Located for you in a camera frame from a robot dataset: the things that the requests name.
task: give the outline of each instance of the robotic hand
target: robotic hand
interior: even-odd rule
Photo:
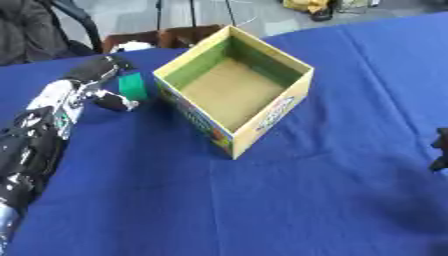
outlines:
[[[131,111],[138,102],[103,90],[101,85],[133,67],[118,56],[101,56],[48,84],[0,130],[0,255],[44,190],[64,152],[87,100],[113,111]]]

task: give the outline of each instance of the open box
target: open box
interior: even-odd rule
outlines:
[[[228,26],[154,76],[161,95],[236,159],[306,96],[313,72]]]

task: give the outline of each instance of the box bottom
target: box bottom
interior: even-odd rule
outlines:
[[[285,89],[228,57],[181,91],[213,119],[235,132]]]

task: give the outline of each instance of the table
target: table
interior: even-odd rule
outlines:
[[[309,96],[237,161],[159,101],[88,106],[9,255],[448,255],[445,13],[266,41],[316,67]],[[150,71],[180,51],[126,53]],[[69,59],[0,69],[0,124]]]

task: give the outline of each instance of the printed graphic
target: printed graphic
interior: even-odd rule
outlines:
[[[232,152],[232,141],[219,128],[214,127],[206,116],[199,113],[195,106],[191,105],[187,100],[174,94],[161,83],[159,84],[160,93],[163,98],[176,105],[176,107],[190,120],[200,131],[211,138],[213,143],[223,148],[227,153]]]
[[[275,105],[271,112],[269,112],[266,119],[264,119],[257,128],[257,131],[271,127],[283,116],[289,105],[294,101],[294,96],[281,100]]]

